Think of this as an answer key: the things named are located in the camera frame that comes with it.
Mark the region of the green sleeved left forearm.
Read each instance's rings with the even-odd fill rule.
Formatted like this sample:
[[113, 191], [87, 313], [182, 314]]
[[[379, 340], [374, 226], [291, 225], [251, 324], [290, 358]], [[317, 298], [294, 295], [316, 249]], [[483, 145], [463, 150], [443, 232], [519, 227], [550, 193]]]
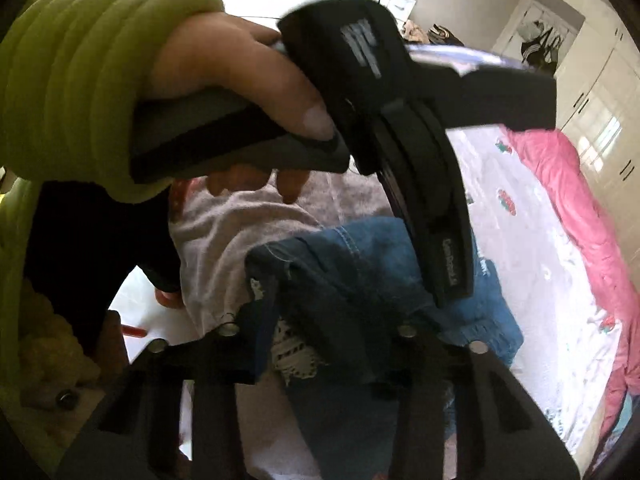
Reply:
[[1, 162], [32, 182], [102, 186], [124, 203], [171, 180], [129, 174], [134, 103], [158, 51], [222, 0], [35, 0], [1, 43]]

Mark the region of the left hand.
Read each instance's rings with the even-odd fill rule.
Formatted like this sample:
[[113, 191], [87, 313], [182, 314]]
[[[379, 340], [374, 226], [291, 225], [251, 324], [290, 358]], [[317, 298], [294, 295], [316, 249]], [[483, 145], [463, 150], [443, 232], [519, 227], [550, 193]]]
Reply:
[[334, 137], [320, 93], [303, 72], [273, 50], [273, 29], [221, 12], [187, 18], [158, 51], [142, 96], [177, 99], [208, 87], [231, 90], [258, 105], [290, 133]]

